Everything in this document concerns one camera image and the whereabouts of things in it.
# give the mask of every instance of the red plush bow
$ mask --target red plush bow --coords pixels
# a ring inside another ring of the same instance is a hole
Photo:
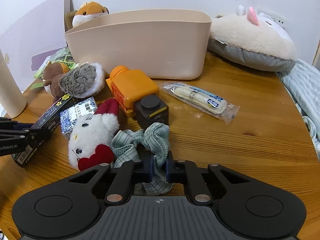
[[[119,104],[114,98],[109,98],[104,101],[94,112],[94,114],[114,114],[115,116],[118,116],[118,113]]]
[[[95,153],[92,154],[90,158],[80,158],[78,160],[78,169],[79,171],[84,171],[101,163],[111,163],[114,159],[115,155],[110,147],[104,144],[99,144],[95,149]]]

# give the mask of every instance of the orange hamster plush toy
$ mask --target orange hamster plush toy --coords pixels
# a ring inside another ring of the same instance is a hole
[[[109,10],[107,7],[103,7],[97,2],[85,2],[81,5],[80,9],[73,17],[72,27],[75,27],[81,23],[87,22],[105,14],[109,14]]]

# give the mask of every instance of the red heart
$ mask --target red heart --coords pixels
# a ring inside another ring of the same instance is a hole
[[[84,171],[101,163],[111,163],[114,159],[115,155],[110,147],[104,144],[99,144],[95,149],[95,153],[92,154],[90,158],[80,158],[78,160],[78,169],[79,171]]]

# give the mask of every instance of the wall power outlet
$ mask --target wall power outlet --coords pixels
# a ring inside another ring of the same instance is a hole
[[[267,14],[267,13],[264,13],[261,11],[259,11],[257,14],[274,21],[282,29],[284,29],[286,32],[288,32],[287,20],[284,19],[283,17],[281,17],[279,15]]]

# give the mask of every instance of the black robotic gripper finger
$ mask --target black robotic gripper finger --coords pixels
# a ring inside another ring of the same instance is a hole
[[[297,239],[306,209],[296,195],[216,163],[199,168],[169,151],[163,173],[185,195],[134,195],[153,179],[153,154],[138,152],[20,197],[12,217],[22,239]]]

